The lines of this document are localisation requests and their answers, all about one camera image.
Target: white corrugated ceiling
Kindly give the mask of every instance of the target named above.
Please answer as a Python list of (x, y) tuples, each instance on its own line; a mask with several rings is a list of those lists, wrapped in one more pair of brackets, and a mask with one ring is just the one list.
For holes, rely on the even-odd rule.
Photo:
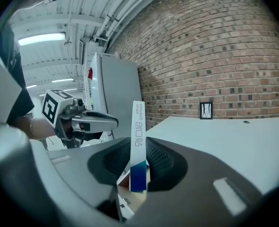
[[(129, 0), (123, 0), (114, 17)], [(144, 6), (152, 0), (139, 1), (135, 4), (122, 24), (116, 31), (123, 27)], [(104, 40), (95, 40), (98, 29), (102, 26), (109, 10), (117, 0), (58, 0), (47, 5), (42, 4), (32, 9), (19, 11), (11, 20), (11, 26), (15, 33), (15, 40), (54, 32), (65, 32), (66, 40), (70, 40), (70, 46), (64, 46), (65, 41), (49, 41), (20, 47), (22, 66), (26, 85), (36, 84), (30, 88), (31, 95), (43, 94), (48, 88), (83, 90), (84, 65), (79, 63), (79, 42), (87, 38), (94, 46), (88, 49), (90, 53), (101, 51)], [(107, 24), (105, 31), (111, 26), (113, 18)], [(105, 33), (100, 37), (107, 39)], [(51, 80), (74, 78), (71, 82), (52, 83)]]

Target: white table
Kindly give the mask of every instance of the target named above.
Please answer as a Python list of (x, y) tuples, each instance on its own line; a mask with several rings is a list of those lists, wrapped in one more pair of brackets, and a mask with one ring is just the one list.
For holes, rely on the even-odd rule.
[(266, 194), (279, 186), (279, 118), (247, 121), (169, 117), (146, 136), (212, 154)]

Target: open cardboard box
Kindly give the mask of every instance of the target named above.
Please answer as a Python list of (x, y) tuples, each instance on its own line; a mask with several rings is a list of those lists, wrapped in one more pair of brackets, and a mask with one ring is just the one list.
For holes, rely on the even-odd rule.
[[(129, 191), (130, 170), (117, 180), (117, 191), (122, 216), (131, 218), (138, 208), (143, 204), (147, 197), (147, 191)], [(150, 169), (147, 164), (147, 184), (150, 182)]]

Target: fluorescent light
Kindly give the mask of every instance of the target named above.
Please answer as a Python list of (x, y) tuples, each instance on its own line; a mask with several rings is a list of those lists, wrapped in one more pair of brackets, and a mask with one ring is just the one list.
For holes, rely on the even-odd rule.
[(36, 87), (36, 85), (27, 86), (26, 88), (29, 89), (29, 88), (32, 88), (32, 87)]
[(77, 90), (77, 88), (66, 89), (66, 90), (63, 90), (63, 91), (73, 91), (73, 90)]
[(54, 33), (54, 34), (35, 35), (32, 37), (20, 39), (17, 42), (20, 46), (23, 46), (23, 45), (33, 44), (33, 43), (37, 43), (37, 42), (52, 41), (52, 40), (65, 40), (65, 39), (66, 39), (65, 33)]
[(61, 79), (61, 80), (54, 80), (54, 81), (51, 81), (51, 82), (73, 81), (73, 80), (74, 80), (73, 78), (67, 78), (67, 79)]

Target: black sleeve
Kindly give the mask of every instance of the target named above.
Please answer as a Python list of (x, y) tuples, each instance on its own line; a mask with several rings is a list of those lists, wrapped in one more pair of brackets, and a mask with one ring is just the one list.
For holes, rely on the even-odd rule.
[(5, 28), (0, 31), (0, 57), (8, 69), (8, 72), (22, 88), (7, 119), (7, 123), (10, 124), (16, 118), (25, 116), (34, 108), (34, 104), (26, 88), (21, 65), (21, 55), (14, 51), (14, 34), (9, 25), (6, 25)]

